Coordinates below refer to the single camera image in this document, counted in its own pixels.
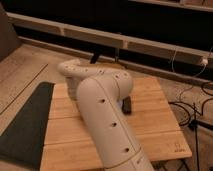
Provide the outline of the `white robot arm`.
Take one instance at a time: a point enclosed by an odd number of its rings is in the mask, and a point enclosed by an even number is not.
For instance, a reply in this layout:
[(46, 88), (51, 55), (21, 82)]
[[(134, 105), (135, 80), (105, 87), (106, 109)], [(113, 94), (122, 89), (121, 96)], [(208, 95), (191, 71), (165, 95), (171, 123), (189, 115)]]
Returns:
[(124, 69), (82, 65), (78, 59), (60, 63), (58, 71), (77, 100), (104, 170), (154, 171), (119, 104), (132, 91), (131, 75)]

